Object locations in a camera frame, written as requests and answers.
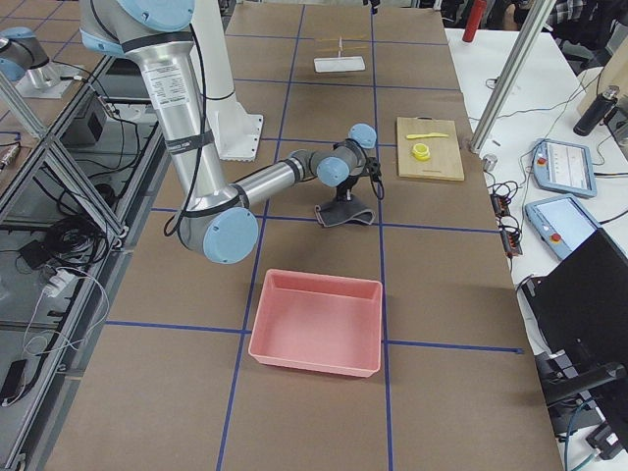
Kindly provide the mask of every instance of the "power strip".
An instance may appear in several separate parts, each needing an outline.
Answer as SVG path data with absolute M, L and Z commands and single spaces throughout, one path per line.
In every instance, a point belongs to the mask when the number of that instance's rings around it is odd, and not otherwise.
M 505 217 L 513 218 L 513 216 L 510 214 L 510 209 L 508 208 L 508 203 L 504 196 L 493 193 L 490 195 L 490 197 L 491 197 L 491 206 L 493 206 L 495 217 L 497 218 L 498 224 L 500 226 L 501 226 L 501 218 L 505 218 Z M 521 245 L 519 244 L 519 241 L 517 240 L 518 237 L 514 235 L 514 232 L 509 231 L 507 228 L 500 227 L 499 237 L 501 238 L 501 244 L 503 245 L 503 250 L 508 258 L 523 255 L 523 250 L 521 250 Z

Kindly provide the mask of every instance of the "yellow bottle cap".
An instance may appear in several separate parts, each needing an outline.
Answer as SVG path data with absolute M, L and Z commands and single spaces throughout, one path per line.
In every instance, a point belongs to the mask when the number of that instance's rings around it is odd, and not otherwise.
M 422 142 L 412 146 L 412 155 L 419 162 L 430 160 L 430 148 Z

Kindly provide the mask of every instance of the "yellow plastic knife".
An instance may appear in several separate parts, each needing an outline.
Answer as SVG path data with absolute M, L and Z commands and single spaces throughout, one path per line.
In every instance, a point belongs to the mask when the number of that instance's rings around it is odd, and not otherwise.
M 426 137 L 449 137 L 449 134 L 442 132 L 429 132 L 427 134 L 408 134 L 406 139 L 424 139 Z

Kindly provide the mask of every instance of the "white table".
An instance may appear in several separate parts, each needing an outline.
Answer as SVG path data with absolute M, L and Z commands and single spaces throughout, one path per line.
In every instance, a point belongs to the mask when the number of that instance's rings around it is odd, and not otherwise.
M 461 29 L 448 29 L 446 35 L 471 126 L 475 128 L 477 119 L 482 116 L 492 93 L 486 86 L 486 81 L 498 77 L 501 73 L 517 33 L 479 30 L 473 42 L 465 43 L 461 40 L 462 32 Z M 587 83 L 595 76 L 589 74 L 582 82 Z M 517 110 L 533 108 L 551 108 L 566 101 L 577 89 L 581 89 L 579 80 L 562 57 L 551 36 L 542 33 L 500 114 L 506 115 Z M 566 105 L 566 109 L 565 105 L 562 105 L 552 111 L 535 111 L 497 120 L 490 138 L 480 152 L 480 156 L 491 153 L 498 157 L 497 166 L 493 171 L 497 182 L 514 180 L 522 183 L 524 174 L 520 170 L 519 157 L 531 150 L 534 142 L 543 137 L 585 144 L 591 149 L 594 162 L 600 161 L 596 148 L 608 137 L 608 130 L 605 127 L 597 127 L 585 137 L 572 131 L 580 118 L 576 108 L 584 94 L 584 91 L 581 92 Z M 559 116 L 551 133 L 547 135 L 552 123 Z M 596 172 L 628 172 L 628 162 L 612 138 L 602 144 L 601 152 L 605 164 L 596 166 Z M 529 166 L 530 159 L 529 154 L 524 158 L 526 166 Z M 598 221 L 613 217 L 628 208 L 628 179 L 597 179 L 597 185 L 598 195 L 581 202 Z M 546 275 L 558 264 L 558 259 L 522 217 L 524 203 L 556 196 L 557 193 L 538 188 L 534 179 L 528 184 L 525 201 L 524 193 L 525 189 L 519 190 L 510 204 L 510 212 L 523 224 L 521 245 L 524 255 L 514 259 L 512 280 L 515 284 L 529 275 Z M 625 251 L 628 251 L 628 215 L 604 225 L 604 228 Z M 530 343 L 535 353 L 541 352 L 546 347 L 541 341 L 536 321 L 523 296 L 521 294 L 519 296 Z M 569 444 L 570 468 L 576 466 L 591 452 L 591 448 L 584 440 L 590 430 L 593 428 L 583 429 L 572 437 Z M 625 471 L 628 469 L 628 453 L 621 451 L 611 461 L 596 458 L 586 469 Z

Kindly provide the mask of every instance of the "red cylinder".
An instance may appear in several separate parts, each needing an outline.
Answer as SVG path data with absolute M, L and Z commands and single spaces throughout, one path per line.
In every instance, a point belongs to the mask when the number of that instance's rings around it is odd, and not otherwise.
M 475 31 L 478 30 L 482 16 L 487 9 L 486 0 L 475 0 L 471 7 L 471 13 L 469 14 L 469 20 L 467 20 L 467 27 L 464 29 L 462 40 L 464 42 L 471 42 L 475 37 Z

